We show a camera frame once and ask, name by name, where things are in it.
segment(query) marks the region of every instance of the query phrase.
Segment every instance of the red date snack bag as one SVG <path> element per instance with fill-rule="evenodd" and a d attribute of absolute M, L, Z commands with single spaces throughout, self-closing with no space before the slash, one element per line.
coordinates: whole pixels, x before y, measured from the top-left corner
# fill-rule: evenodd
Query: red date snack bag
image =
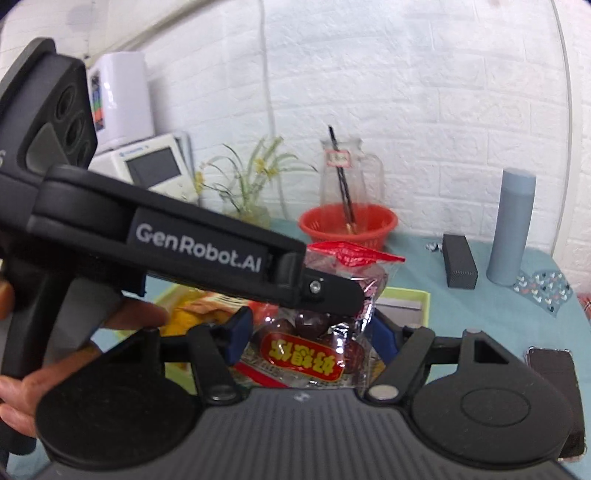
<path fill-rule="evenodd" d="M 343 317 L 269 307 L 255 322 L 236 370 L 265 387 L 363 388 L 376 358 L 363 332 L 404 260 L 347 242 L 309 245 L 306 266 L 358 282 L 366 297 L 362 310 Z"/>

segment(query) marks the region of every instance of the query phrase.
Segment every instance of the white container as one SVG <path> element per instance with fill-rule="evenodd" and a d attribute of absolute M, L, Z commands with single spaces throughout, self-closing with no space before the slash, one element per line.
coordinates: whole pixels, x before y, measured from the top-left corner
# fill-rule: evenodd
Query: white container
<path fill-rule="evenodd" d="M 88 71 L 96 153 L 154 136 L 144 54 L 103 55 Z"/>

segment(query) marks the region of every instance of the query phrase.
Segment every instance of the round pad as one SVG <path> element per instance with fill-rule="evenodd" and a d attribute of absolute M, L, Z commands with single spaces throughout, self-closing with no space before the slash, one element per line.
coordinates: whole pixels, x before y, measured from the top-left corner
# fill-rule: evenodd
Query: round pad
<path fill-rule="evenodd" d="M 436 446 L 483 466 L 556 458 L 571 426 L 568 404 L 550 384 L 503 365 L 425 385 L 412 417 Z"/>
<path fill-rule="evenodd" d="M 194 401 L 179 385 L 137 364 L 86 369 L 37 407 L 50 456 L 85 470 L 128 468 L 176 447 L 193 427 Z"/>

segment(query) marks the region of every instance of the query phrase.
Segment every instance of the black box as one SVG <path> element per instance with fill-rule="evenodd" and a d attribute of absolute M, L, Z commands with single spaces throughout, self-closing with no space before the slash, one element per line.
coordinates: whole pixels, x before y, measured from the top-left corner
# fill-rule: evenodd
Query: black box
<path fill-rule="evenodd" d="M 465 236 L 444 233 L 443 259 L 447 286 L 474 290 L 478 280 L 478 270 Z"/>

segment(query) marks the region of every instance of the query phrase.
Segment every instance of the yellow flower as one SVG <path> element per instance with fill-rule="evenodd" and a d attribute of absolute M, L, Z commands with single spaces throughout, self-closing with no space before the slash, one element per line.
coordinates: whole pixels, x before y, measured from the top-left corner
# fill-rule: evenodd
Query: yellow flower
<path fill-rule="evenodd" d="M 263 173 L 265 171 L 265 161 L 262 158 L 255 160 L 255 171 L 257 173 Z"/>
<path fill-rule="evenodd" d="M 198 195 L 200 195 L 201 192 L 203 191 L 203 172 L 202 171 L 198 171 L 195 174 L 195 191 L 197 192 Z"/>
<path fill-rule="evenodd" d="M 267 177 L 269 177 L 270 179 L 273 177 L 277 177 L 279 175 L 279 169 L 277 167 L 269 168 L 269 170 L 267 170 L 266 172 Z"/>

